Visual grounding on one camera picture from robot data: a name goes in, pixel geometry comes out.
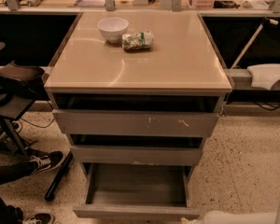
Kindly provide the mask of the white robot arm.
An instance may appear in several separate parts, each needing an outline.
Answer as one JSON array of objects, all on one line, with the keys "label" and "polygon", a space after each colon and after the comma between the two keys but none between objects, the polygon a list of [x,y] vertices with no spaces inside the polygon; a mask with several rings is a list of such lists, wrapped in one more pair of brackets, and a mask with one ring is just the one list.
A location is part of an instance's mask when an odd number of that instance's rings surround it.
[{"label": "white robot arm", "polygon": [[210,211],[203,217],[203,224],[280,224],[280,203],[276,212],[231,214]]}]

